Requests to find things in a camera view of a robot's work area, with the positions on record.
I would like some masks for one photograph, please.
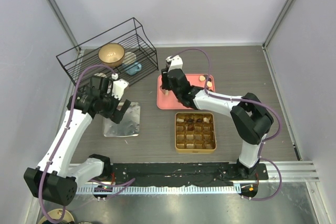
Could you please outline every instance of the gray wood surface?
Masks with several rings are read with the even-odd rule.
[[[256,94],[272,106],[281,117],[280,104],[260,46],[204,47],[211,57],[211,74],[216,92],[229,95]],[[183,48],[158,48],[159,66],[164,59]],[[207,60],[197,51],[183,53],[185,73],[206,73]],[[173,110],[156,106],[156,86],[159,72],[154,72],[131,86],[124,97],[141,105],[140,134],[136,137],[107,138],[102,134],[102,117],[96,116],[85,131],[73,155],[72,163],[82,163],[93,154],[109,156],[115,163],[141,162],[214,162],[236,161],[241,149],[241,138],[230,118],[214,113],[217,150],[213,154],[178,154],[174,147]],[[278,125],[273,124],[270,134]],[[287,127],[280,136],[265,144],[262,156],[274,161],[295,161]]]

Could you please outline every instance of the muffin tray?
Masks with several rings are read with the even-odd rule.
[[[216,150],[214,116],[211,113],[177,113],[175,148],[179,153],[212,153]]]

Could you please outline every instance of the metal wire shelf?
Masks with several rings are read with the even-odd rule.
[[[142,24],[136,18],[126,20],[99,35],[62,52],[57,55],[56,58],[73,84],[76,84],[80,74],[87,67],[102,64],[98,57],[98,51],[108,43],[118,43],[124,47],[125,53],[132,52],[136,54],[136,60],[142,66],[138,73],[129,75],[127,70],[132,67],[130,65],[128,65],[128,67],[127,65],[121,65],[114,68],[115,72],[119,75],[119,78],[126,80],[130,85],[135,84],[150,73],[159,70],[156,48],[149,41]],[[75,60],[69,59],[69,56],[66,54],[73,49],[79,49],[79,51],[82,52],[80,57]],[[96,73],[104,73],[107,76],[111,75],[110,71],[104,67],[89,70],[84,74],[80,87],[89,84],[90,77]]]

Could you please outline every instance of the white panel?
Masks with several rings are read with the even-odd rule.
[[[269,46],[300,153],[304,159],[313,160],[333,211],[336,206],[335,17],[335,0],[296,0]]]
[[[24,223],[32,196],[23,174],[55,138],[70,83],[55,55],[71,44],[46,0],[0,6],[0,216]]]
[[[130,17],[155,44],[264,42],[285,0],[56,0],[84,41]]]

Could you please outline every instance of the red tray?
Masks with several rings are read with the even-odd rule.
[[[203,75],[202,73],[189,73],[185,76],[187,80],[190,82],[191,85],[204,87],[205,81],[200,81],[199,76]],[[212,76],[212,87],[211,90],[215,92],[215,80]],[[162,85],[161,75],[158,77],[158,85],[157,85],[157,97],[156,97],[156,105],[161,110],[191,110],[191,108],[186,108],[181,103],[178,102],[176,96],[174,95],[173,91],[169,91],[168,95],[165,95],[160,86]]]

